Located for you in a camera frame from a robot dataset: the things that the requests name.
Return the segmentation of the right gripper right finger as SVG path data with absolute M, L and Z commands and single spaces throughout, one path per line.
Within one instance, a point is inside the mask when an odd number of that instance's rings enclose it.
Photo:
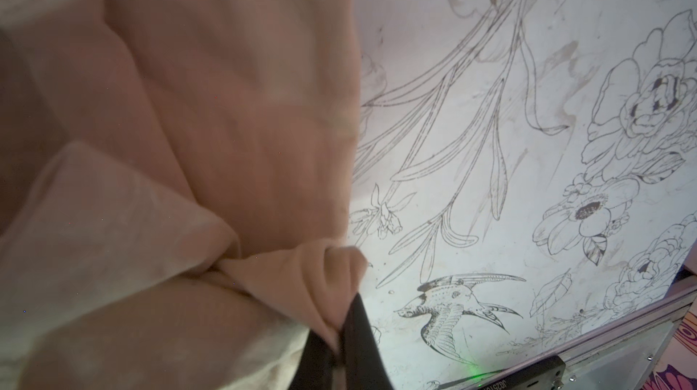
M 359 294 L 348 309 L 341 330 L 341 348 L 348 390 L 393 390 Z

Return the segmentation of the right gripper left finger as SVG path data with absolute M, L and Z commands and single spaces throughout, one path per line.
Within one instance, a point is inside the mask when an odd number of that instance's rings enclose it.
M 288 390 L 332 390 L 337 356 L 317 334 L 310 332 L 301 361 Z

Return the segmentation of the beige t-shirt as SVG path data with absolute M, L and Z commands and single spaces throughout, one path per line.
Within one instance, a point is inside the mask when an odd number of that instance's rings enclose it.
M 353 0 L 1 0 L 1 386 L 332 372 L 367 261 Z

